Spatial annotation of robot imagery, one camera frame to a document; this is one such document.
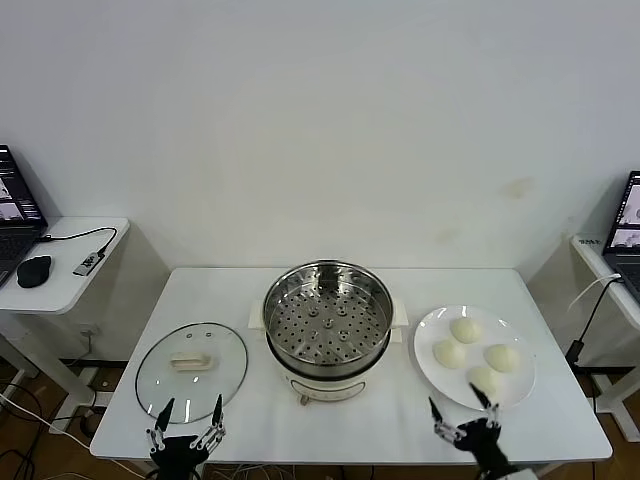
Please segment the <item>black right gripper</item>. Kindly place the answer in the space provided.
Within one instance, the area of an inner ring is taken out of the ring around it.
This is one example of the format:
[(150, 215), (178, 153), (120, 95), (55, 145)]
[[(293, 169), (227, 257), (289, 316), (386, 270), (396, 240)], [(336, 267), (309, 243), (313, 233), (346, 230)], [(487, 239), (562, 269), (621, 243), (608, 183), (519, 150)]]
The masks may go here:
[(514, 466), (498, 445), (502, 430), (499, 420), (499, 404), (492, 402), (487, 394), (474, 383), (469, 383), (469, 386), (481, 403), (486, 418), (460, 424), (458, 429), (463, 435), (459, 438), (458, 429), (444, 421), (437, 405), (432, 398), (429, 398), (434, 432), (444, 441), (456, 441), (458, 450), (470, 452), (473, 455), (479, 467), (477, 479), (506, 477), (514, 472)]

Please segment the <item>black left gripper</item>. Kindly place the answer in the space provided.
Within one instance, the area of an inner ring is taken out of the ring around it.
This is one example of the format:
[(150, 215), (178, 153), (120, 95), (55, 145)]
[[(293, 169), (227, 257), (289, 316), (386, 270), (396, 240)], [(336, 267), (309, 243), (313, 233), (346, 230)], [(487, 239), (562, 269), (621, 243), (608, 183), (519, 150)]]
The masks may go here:
[(211, 423), (198, 437), (188, 435), (168, 437), (164, 440), (174, 402), (175, 398), (172, 397), (159, 413), (154, 427), (146, 430), (146, 437), (150, 444), (150, 457), (155, 464), (155, 468), (149, 473), (149, 478), (157, 480), (200, 479), (199, 468), (206, 462), (206, 452), (211, 454), (226, 435), (223, 395), (218, 395)]

